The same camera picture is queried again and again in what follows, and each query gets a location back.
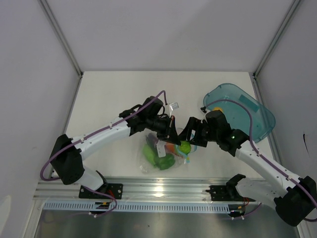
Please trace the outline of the dark green toy bell pepper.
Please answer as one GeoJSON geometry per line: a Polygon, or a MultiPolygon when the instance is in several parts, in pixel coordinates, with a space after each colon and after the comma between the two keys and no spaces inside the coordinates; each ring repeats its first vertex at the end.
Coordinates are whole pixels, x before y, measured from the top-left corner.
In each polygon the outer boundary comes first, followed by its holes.
{"type": "Polygon", "coordinates": [[[175,164],[175,157],[173,154],[167,154],[164,157],[156,158],[156,166],[160,170],[167,170],[175,164]]]}

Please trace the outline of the light green toy pepper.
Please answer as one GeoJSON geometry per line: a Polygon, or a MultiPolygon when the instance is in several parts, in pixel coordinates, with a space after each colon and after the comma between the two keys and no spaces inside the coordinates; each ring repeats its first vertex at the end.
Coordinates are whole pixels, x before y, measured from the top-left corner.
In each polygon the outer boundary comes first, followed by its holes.
{"type": "Polygon", "coordinates": [[[155,152],[153,151],[153,149],[148,145],[144,145],[143,147],[143,155],[145,156],[145,159],[153,166],[156,165],[156,162],[155,162],[155,158],[156,158],[156,154],[155,152]]]}

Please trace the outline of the orange toy pumpkin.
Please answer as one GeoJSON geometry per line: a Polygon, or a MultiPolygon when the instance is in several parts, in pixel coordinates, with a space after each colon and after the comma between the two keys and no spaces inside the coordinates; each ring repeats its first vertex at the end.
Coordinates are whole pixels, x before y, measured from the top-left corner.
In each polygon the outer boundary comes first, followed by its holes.
{"type": "Polygon", "coordinates": [[[165,149],[166,149],[166,151],[169,152],[169,153],[176,153],[176,152],[177,152],[175,145],[172,144],[172,143],[168,143],[168,142],[167,142],[167,143],[165,144],[165,149]]]}

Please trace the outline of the yellow toy lemon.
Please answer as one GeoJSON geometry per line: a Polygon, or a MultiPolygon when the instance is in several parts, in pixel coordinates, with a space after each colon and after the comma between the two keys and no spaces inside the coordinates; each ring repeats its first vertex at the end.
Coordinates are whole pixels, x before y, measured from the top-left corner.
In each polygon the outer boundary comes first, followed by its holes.
{"type": "Polygon", "coordinates": [[[213,108],[213,111],[221,111],[221,112],[223,112],[223,109],[220,108],[220,107],[215,107],[215,108],[213,108]]]}

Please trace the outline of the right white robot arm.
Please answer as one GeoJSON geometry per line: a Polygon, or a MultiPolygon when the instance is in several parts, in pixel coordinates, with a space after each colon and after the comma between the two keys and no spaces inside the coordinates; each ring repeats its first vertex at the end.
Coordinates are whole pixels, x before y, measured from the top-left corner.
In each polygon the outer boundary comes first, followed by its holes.
{"type": "Polygon", "coordinates": [[[259,201],[293,227],[302,221],[312,221],[307,216],[317,207],[316,182],[309,176],[301,178],[267,158],[246,133],[231,128],[221,111],[208,112],[204,120],[191,117],[178,137],[200,147],[215,142],[221,150],[252,167],[268,183],[260,185],[242,178],[227,186],[230,199],[243,196],[259,201]]]}

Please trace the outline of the clear zip bag teal zipper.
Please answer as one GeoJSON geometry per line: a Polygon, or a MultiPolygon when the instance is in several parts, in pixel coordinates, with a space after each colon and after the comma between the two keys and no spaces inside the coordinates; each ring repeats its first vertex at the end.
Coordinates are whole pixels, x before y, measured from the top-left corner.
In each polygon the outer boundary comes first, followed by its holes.
{"type": "Polygon", "coordinates": [[[138,166],[144,174],[172,171],[190,164],[190,156],[197,148],[188,141],[181,141],[180,145],[164,142],[155,133],[147,132],[140,140],[138,166]]]}

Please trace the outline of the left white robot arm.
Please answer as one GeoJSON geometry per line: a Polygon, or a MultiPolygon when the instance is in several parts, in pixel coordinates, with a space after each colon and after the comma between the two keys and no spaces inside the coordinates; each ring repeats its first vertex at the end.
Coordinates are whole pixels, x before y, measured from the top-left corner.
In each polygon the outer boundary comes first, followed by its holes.
{"type": "Polygon", "coordinates": [[[66,134],[59,136],[51,153],[54,171],[64,185],[79,183],[90,189],[96,198],[107,194],[106,179],[98,171],[84,167],[83,161],[110,142],[132,136],[145,129],[157,134],[161,141],[180,145],[175,117],[167,116],[163,102],[148,97],[143,104],[124,110],[109,123],[89,134],[70,138],[66,134]]]}

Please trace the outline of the light green toy fruit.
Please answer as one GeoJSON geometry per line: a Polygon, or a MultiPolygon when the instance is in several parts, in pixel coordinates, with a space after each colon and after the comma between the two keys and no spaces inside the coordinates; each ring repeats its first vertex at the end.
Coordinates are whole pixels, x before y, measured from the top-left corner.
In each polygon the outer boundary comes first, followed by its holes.
{"type": "Polygon", "coordinates": [[[191,152],[191,145],[188,141],[181,141],[181,145],[178,146],[178,150],[187,155],[191,152]]]}

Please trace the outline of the purple toy eggplant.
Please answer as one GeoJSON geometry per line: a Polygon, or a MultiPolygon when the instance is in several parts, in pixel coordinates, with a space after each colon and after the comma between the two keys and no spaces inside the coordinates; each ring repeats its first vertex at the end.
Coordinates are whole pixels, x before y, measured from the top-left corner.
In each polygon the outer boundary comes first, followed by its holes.
{"type": "Polygon", "coordinates": [[[159,141],[158,138],[153,133],[149,133],[146,136],[146,143],[153,148],[156,147],[158,141],[159,141]]]}

